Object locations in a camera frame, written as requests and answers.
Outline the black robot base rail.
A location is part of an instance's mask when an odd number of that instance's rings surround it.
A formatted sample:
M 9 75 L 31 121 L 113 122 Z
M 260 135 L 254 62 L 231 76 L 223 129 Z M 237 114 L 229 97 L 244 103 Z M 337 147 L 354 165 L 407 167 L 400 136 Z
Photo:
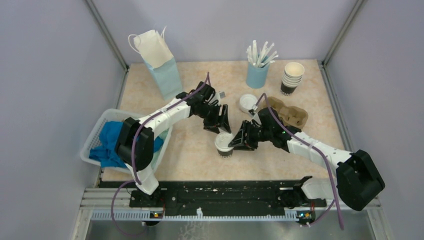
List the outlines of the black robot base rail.
M 308 199 L 301 186 L 307 180 L 161 181 L 150 195 L 131 193 L 131 208 L 164 208 L 165 215 L 206 217 L 283 216 L 297 207 L 326 207 L 324 199 Z

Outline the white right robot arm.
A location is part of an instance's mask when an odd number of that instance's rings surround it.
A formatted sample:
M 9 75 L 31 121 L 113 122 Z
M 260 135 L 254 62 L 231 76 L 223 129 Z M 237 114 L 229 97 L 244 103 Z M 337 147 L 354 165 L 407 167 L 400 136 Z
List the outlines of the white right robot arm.
M 234 150 L 254 151 L 260 142 L 271 142 L 276 148 L 307 158 L 330 170 L 326 178 L 310 178 L 293 192 L 299 206 L 307 206 L 313 199 L 338 199 L 355 211 L 368 205 L 386 184 L 371 156 L 364 150 L 350 152 L 326 145 L 295 126 L 283 126 L 276 120 L 274 109 L 264 108 L 258 121 L 244 120 L 228 146 Z

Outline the stack of white cup lids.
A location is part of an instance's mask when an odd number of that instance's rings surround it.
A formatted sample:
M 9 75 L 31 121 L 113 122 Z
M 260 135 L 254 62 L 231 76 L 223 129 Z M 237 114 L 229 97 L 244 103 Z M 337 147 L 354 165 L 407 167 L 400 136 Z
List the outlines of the stack of white cup lids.
M 258 99 L 255 95 L 246 93 L 239 98 L 238 106 L 242 112 L 249 114 L 251 110 L 257 109 L 257 102 Z

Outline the black paper coffee cup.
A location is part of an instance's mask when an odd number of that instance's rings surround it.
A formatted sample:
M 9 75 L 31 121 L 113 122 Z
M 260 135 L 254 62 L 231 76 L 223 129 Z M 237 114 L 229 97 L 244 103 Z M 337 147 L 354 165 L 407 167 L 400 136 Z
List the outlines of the black paper coffee cup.
M 221 158 L 230 158 L 233 155 L 233 147 L 216 147 L 218 155 Z

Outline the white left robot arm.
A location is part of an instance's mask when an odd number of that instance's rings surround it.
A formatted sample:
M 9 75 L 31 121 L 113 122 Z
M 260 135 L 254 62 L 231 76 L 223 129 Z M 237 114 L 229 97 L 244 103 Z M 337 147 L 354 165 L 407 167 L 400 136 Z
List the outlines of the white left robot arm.
M 215 89 L 199 82 L 196 89 L 181 92 L 166 106 L 142 118 L 124 120 L 115 145 L 115 153 L 131 172 L 136 187 L 142 191 L 141 200 L 149 207 L 160 202 L 153 166 L 154 141 L 175 123 L 197 116 L 203 129 L 212 133 L 231 133 L 227 104 L 218 99 Z

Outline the white coffee cup lid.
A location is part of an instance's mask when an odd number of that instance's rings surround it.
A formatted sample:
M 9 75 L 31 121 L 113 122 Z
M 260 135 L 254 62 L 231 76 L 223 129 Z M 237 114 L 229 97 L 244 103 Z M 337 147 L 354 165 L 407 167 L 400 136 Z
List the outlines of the white coffee cup lid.
M 219 133 L 214 140 L 216 149 L 220 152 L 232 151 L 233 147 L 230 147 L 229 144 L 233 140 L 233 138 L 234 138 L 234 135 L 232 133 L 227 133 L 227 132 Z

